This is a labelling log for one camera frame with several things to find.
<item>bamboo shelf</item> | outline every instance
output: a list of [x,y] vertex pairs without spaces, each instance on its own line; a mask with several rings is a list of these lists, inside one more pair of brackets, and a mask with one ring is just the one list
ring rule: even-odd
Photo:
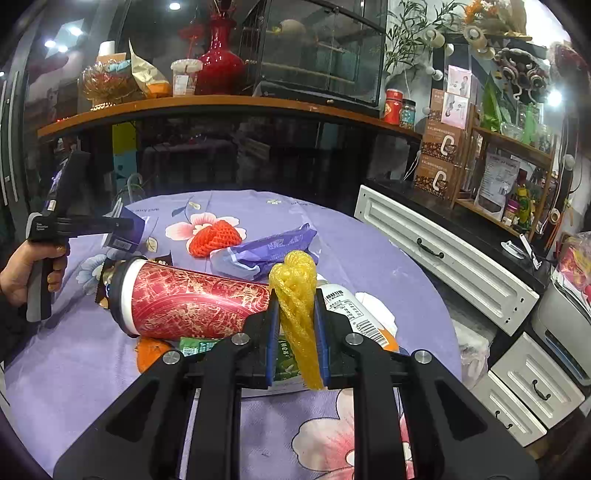
[[486,128],[473,127],[473,131],[481,134],[489,145],[494,145],[502,150],[507,150],[516,157],[522,158],[525,161],[533,163],[536,167],[541,167],[545,170],[552,169],[554,157],[550,154],[544,153],[537,148],[530,147],[518,140],[505,137],[497,132],[491,132]]
[[486,151],[488,150],[489,146],[493,146],[496,148],[500,148],[509,152],[510,154],[529,162],[536,167],[540,167],[546,171],[546,178],[545,178],[545,185],[544,190],[542,192],[542,197],[539,203],[535,205],[535,215],[534,220],[531,224],[531,229],[529,234],[527,235],[528,241],[532,241],[535,235],[535,227],[538,225],[538,221],[540,220],[540,216],[542,211],[544,210],[544,204],[546,201],[546,197],[548,196],[548,190],[550,189],[550,183],[552,179],[552,166],[554,164],[554,153],[556,152],[556,142],[557,136],[554,136],[553,143],[552,143],[552,150],[549,154],[538,150],[537,148],[530,147],[529,145],[525,145],[524,143],[513,140],[512,138],[505,137],[497,132],[492,132],[486,128],[482,128],[477,125],[478,119],[476,118],[476,112],[472,108],[470,110],[470,115],[467,123],[466,128],[466,144],[464,150],[462,152],[462,162],[460,165],[461,174],[457,179],[453,196],[452,196],[452,208],[458,204],[462,207],[471,210],[472,212],[480,215],[481,217],[486,218],[488,221],[494,223],[498,227],[506,230],[513,236],[519,237],[519,233],[513,230],[511,227],[506,226],[504,223],[490,217],[487,215],[480,207],[474,204],[474,199],[460,199],[458,198],[460,185],[463,184],[463,179],[466,174],[466,164],[468,162],[468,158],[471,155],[475,155],[475,141],[473,139],[474,133],[479,134],[482,136],[482,146],[480,148],[480,157],[478,158],[477,162],[483,163],[486,161]]
[[458,203],[459,205],[462,205],[464,208],[467,208],[468,210],[472,210],[473,212],[477,213],[481,217],[484,217],[487,220],[491,221],[495,225],[500,226],[503,230],[507,230],[511,235],[519,236],[519,234],[515,230],[513,230],[510,226],[506,226],[503,222],[500,222],[499,220],[497,220],[491,216],[488,216],[485,212],[482,211],[482,209],[480,207],[474,205],[474,200],[456,199],[456,203]]

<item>red paper cup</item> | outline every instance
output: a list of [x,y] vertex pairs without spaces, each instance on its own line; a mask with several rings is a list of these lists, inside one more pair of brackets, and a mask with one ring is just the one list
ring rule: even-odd
[[109,287],[115,321],[130,336],[223,338],[269,305],[269,289],[136,258],[117,266]]

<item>yellow mesh net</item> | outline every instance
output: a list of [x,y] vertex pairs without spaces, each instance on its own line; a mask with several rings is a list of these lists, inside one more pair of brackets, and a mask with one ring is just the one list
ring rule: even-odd
[[269,274],[281,306],[281,326],[291,345],[306,387],[323,388],[314,337],[314,295],[316,265],[300,250],[289,252],[284,263],[275,264]]

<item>pink flower print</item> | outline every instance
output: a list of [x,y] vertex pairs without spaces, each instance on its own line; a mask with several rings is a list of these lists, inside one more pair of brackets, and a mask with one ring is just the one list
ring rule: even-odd
[[199,230],[204,229],[207,226],[213,225],[220,220],[227,221],[230,225],[232,225],[238,235],[244,240],[246,238],[246,230],[244,228],[236,228],[236,225],[240,222],[235,217],[216,217],[213,213],[204,212],[204,213],[195,213],[191,215],[191,223],[187,222],[179,222],[174,223],[166,227],[165,234],[168,238],[172,240],[187,240],[187,252],[189,251],[189,245],[193,240],[193,237],[197,235]]
[[[300,464],[327,472],[316,480],[352,480],[355,470],[353,390],[341,390],[336,399],[338,419],[312,419],[300,426],[291,442]],[[413,460],[404,415],[400,419],[407,479],[414,478]]]

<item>human hand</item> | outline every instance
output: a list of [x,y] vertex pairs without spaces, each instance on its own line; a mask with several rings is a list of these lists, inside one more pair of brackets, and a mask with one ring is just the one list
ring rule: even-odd
[[25,241],[12,254],[0,273],[0,290],[11,305],[20,307],[27,301],[27,283],[33,263],[44,258],[55,258],[53,272],[47,276],[48,290],[58,291],[70,251],[66,245],[52,245]]

